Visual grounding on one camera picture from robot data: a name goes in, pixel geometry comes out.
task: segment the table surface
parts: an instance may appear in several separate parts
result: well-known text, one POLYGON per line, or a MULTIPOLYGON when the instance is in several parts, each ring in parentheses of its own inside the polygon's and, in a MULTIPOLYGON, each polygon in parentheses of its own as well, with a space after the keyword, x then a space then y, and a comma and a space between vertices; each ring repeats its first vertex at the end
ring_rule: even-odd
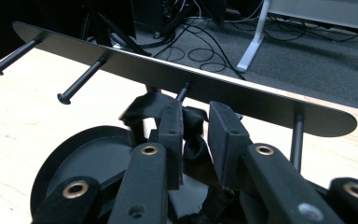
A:
MULTIPOLYGON (((33 49, 0 77, 0 223, 31 221, 29 202, 34 178, 61 142, 95 126, 125 127, 118 117, 135 97, 145 93, 141 83, 99 71, 74 96, 71 105, 60 104, 57 93, 64 92, 87 68, 84 64, 33 49)), ((358 121, 358 109, 229 77, 221 78, 341 109, 358 121)), ((191 99, 185 99, 184 105, 208 111, 206 104, 191 99)), ((273 145, 289 157, 292 130, 247 117, 242 122, 255 143, 273 145)), ((301 174, 325 188, 336 177, 358 178, 358 127, 353 133, 335 138, 305 134, 301 174)))

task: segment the wooden table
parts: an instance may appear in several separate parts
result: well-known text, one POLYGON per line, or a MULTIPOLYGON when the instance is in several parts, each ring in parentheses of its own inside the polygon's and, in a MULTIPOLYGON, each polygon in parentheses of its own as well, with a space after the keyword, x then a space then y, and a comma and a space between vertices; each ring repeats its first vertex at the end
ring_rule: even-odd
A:
MULTIPOLYGON (((0 77, 0 223, 31 221, 29 202, 34 178, 52 150, 68 137, 91 127, 124 127, 117 118, 136 96, 145 93, 143 84, 99 71, 75 95, 71 105, 60 104, 57 93, 64 92, 87 68, 33 49, 0 77)), ((358 120, 358 109, 235 81, 345 110, 358 120)), ((206 104, 190 99, 185 99, 185 105, 208 109, 206 104)), ((244 118, 243 123, 254 142, 273 145, 289 156, 290 129, 251 118, 244 118)), ((337 138, 305 134, 302 174, 325 188, 335 177, 358 178, 358 128, 337 138)))

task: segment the gray carpet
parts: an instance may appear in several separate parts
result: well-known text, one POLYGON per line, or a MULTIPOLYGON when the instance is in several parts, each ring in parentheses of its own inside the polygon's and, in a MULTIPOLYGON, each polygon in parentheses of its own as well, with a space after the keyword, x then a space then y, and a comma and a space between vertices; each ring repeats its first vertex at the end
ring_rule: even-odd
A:
MULTIPOLYGON (((234 67, 241 59, 255 33, 255 23, 236 23, 237 28, 231 23, 226 23, 223 29, 218 29, 207 19, 188 22, 211 34, 234 67)), ((248 81, 261 85, 358 108, 358 36, 352 38, 353 34, 351 33, 337 34, 335 29, 320 27, 307 29, 316 35, 308 32, 301 33, 301 27, 289 28, 272 22, 267 23, 265 31, 268 33, 265 35, 261 48, 255 55, 248 71, 242 75, 248 81), (282 41, 275 38, 296 39, 282 41), (351 39, 339 42, 328 38, 351 39)), ((216 53, 223 56, 208 35, 194 27, 188 30, 197 33, 213 47, 216 53)), ((182 31, 183 26, 176 29, 176 36, 181 36, 172 45, 174 48, 166 49, 157 58, 213 72, 222 68, 222 65, 211 64, 223 62, 217 54, 206 62, 194 61, 208 59, 212 52, 200 50, 210 49, 210 47, 194 34, 190 32, 181 34, 182 31)), ((155 41, 151 34, 137 31, 138 44, 155 41)), ((147 49, 147 51, 155 56, 165 47, 166 45, 147 49)), ((215 73, 237 77, 229 68, 215 73)))

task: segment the black peg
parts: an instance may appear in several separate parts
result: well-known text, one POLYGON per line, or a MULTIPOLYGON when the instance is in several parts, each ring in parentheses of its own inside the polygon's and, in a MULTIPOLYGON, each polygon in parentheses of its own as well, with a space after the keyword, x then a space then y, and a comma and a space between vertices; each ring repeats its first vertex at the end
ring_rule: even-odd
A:
POLYGON ((31 40, 30 42, 24 44, 22 47, 14 51, 12 54, 7 56, 2 62, 0 62, 0 76, 2 76, 4 73, 3 71, 11 66, 14 62, 16 62, 18 59, 20 59, 22 56, 24 56, 28 51, 36 47, 39 43, 42 42, 42 38, 39 36, 31 40))
POLYGON ((185 100, 188 89, 190 88, 190 84, 187 82, 183 85, 183 88, 180 90, 179 94, 176 96, 175 100, 183 102, 185 100))
POLYGON ((72 84, 72 86, 66 92, 58 93, 58 100, 64 105, 71 104, 71 98, 105 63, 106 59, 104 57, 101 57, 74 84, 72 84))
POLYGON ((292 148, 290 151, 290 162, 300 172, 301 171, 301 157, 304 136, 304 116, 297 114, 292 135, 292 148))

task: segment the metal plate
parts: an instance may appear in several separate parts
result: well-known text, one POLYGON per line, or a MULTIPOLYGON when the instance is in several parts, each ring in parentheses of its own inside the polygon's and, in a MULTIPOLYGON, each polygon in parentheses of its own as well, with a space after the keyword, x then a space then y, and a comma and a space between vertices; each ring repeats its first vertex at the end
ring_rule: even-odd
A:
POLYGON ((357 126, 354 116, 344 111, 245 87, 217 76, 210 77, 171 63, 94 45, 21 22, 14 22, 13 28, 25 42, 41 36, 43 42, 37 46, 38 49, 88 65, 104 56, 107 63, 102 70, 166 91, 179 92, 187 82, 190 84, 186 95, 189 98, 207 104, 220 102, 237 113, 283 127, 293 128, 296 113, 305 116, 304 132, 317 136, 341 136, 351 133, 357 126))
POLYGON ((127 169, 132 153, 129 131, 99 126, 60 144, 40 168, 31 193, 31 213, 64 180, 78 175, 101 183, 127 169))

